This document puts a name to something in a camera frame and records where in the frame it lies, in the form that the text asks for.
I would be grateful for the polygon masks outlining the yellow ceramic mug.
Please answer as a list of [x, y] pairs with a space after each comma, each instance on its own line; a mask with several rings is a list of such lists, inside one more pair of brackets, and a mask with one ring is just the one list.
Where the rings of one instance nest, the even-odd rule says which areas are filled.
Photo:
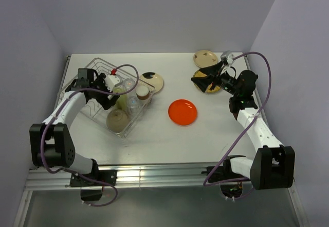
[[[124, 93], [126, 89], [124, 87], [116, 87], [113, 89], [114, 93]], [[118, 109], [126, 111], [127, 109], [127, 94], [120, 95], [116, 101], [116, 107]]]

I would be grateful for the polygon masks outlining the beige floral ceramic bowl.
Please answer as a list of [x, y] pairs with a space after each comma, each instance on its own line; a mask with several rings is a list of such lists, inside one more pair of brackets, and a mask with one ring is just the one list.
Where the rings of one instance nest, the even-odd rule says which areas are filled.
[[106, 126], [109, 130], [120, 133], [129, 124], [130, 119], [128, 114], [121, 109], [110, 111], [106, 118]]

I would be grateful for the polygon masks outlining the steel cup brown band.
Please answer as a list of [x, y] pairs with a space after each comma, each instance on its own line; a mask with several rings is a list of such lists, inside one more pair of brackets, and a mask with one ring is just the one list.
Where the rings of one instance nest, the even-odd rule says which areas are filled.
[[140, 85], [136, 88], [136, 96], [139, 100], [145, 101], [150, 97], [150, 90], [147, 86]]

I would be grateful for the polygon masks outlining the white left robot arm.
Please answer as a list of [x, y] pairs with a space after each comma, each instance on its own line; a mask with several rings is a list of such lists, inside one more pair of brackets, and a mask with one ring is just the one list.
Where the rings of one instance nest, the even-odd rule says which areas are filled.
[[53, 113], [29, 129], [33, 164], [49, 170], [67, 169], [80, 173], [87, 185], [97, 184], [100, 179], [97, 163], [76, 152], [69, 128], [90, 100], [95, 100], [105, 110], [112, 107], [119, 98], [113, 89], [120, 83], [121, 79], [115, 72], [107, 75], [94, 69], [80, 68]]

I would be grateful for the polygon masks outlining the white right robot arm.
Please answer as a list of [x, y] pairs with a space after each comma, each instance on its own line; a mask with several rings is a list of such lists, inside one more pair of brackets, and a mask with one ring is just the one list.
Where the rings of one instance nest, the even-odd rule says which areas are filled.
[[228, 68], [227, 63], [219, 62], [201, 68], [204, 76], [191, 80], [203, 92], [218, 86], [232, 95], [229, 99], [230, 112], [244, 128], [238, 138], [247, 134], [256, 154], [249, 159], [226, 152], [219, 163], [208, 170], [204, 185], [246, 180], [256, 190], [290, 188], [294, 180], [295, 151], [273, 135], [261, 116], [261, 109], [253, 97], [258, 76], [244, 70], [238, 77], [232, 77], [227, 73]]

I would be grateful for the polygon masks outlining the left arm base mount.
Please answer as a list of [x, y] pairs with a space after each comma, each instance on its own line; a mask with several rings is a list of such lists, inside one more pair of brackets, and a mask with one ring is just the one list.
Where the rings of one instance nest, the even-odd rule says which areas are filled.
[[115, 187], [117, 179], [117, 170], [99, 170], [97, 175], [75, 175], [72, 174], [69, 186], [72, 188], [80, 188], [80, 198], [85, 203], [91, 205], [96, 204], [97, 201], [104, 196], [106, 186], [114, 189], [115, 194], [110, 203], [114, 202], [118, 197], [118, 191]]

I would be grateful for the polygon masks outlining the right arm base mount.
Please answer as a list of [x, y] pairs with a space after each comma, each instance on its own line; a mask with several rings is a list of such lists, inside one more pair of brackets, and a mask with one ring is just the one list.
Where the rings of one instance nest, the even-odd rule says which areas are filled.
[[228, 198], [240, 197], [243, 193], [242, 182], [249, 181], [249, 179], [242, 180], [242, 178], [242, 175], [234, 173], [228, 166], [222, 165], [216, 169], [205, 184], [208, 185], [219, 181], [230, 180], [233, 184], [220, 185], [221, 192]]

